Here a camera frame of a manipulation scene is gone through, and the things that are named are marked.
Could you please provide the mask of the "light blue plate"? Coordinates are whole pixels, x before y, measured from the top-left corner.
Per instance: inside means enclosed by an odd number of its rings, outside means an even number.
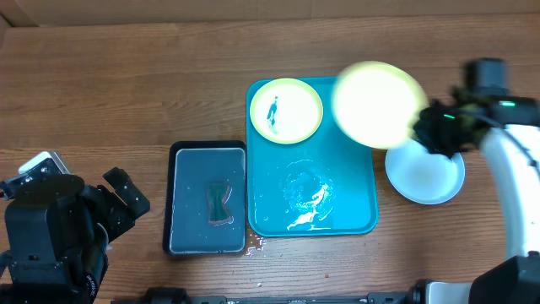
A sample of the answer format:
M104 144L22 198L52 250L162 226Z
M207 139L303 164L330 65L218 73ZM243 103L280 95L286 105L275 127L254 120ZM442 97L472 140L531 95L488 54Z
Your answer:
M413 139L386 152L385 169L389 182L404 198L424 205L443 204L454 198L466 174L461 154L451 158L431 154Z

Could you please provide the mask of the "green dish sponge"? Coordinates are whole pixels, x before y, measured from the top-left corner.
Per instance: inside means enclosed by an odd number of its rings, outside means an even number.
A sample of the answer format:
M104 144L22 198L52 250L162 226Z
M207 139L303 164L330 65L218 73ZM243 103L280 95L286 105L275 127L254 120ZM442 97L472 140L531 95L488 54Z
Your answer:
M208 223L223 225L232 222L233 217L227 208L232 187L227 183L213 182L208 185Z

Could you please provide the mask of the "yellow-green plate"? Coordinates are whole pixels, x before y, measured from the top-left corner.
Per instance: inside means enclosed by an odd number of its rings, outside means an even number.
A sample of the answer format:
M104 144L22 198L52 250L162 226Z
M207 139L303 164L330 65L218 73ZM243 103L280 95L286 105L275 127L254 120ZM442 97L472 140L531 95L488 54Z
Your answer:
M345 68L332 90L338 127L373 149L393 149L411 139L413 125L428 105L419 82L385 62L358 62Z
M251 97L248 114L253 127L276 144L297 144L321 125L324 108L315 89L299 79L265 83Z

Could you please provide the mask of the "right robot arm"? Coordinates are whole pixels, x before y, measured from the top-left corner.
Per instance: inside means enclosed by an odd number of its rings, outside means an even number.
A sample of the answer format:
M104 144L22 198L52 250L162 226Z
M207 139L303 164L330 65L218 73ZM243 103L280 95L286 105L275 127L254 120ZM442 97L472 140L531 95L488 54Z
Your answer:
M455 89L418 114L415 139L446 157L478 149L492 174L505 222L506 260L471 283L420 280L409 303L539 302L539 104L501 90Z

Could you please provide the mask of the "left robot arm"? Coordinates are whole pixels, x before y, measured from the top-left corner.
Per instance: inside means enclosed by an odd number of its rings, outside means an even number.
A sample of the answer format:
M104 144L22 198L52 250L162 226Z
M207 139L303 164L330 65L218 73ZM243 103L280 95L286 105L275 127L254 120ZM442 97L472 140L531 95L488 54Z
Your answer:
M75 175L39 173L1 183L10 248L1 269L3 303L91 303L108 269L109 244L148 213L149 200L114 167L107 185Z

